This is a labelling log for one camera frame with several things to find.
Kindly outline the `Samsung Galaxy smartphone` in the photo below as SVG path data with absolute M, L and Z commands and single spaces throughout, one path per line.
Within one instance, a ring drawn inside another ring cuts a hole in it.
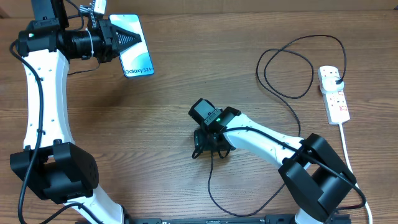
M 109 20 L 116 29 L 121 47 L 119 59 L 126 78 L 148 77 L 155 73 L 144 31 L 137 14 L 112 14 Z

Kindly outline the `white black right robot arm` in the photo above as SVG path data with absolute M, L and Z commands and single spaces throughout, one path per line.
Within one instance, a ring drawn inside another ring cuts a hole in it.
M 295 223 L 326 223 L 356 189 L 356 177 L 329 143 L 317 134 L 292 137 L 257 124 L 232 107 L 215 108 L 199 99 L 189 110 L 198 124 L 194 132 L 197 158 L 204 151 L 224 159 L 245 149 L 276 167 L 300 210 Z

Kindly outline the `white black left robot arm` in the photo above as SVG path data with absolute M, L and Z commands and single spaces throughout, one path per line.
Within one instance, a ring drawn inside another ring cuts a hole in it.
M 105 1 L 79 6 L 81 26 L 69 27 L 64 1 L 33 1 L 34 19 L 10 45 L 27 78 L 28 122 L 23 150 L 11 154 L 12 171 L 41 200 L 74 208 L 88 223 L 132 223 L 120 204 L 99 184 L 95 158 L 78 147 L 68 120 L 70 61 L 95 58 L 122 65 L 146 52 L 139 17 L 104 18 Z

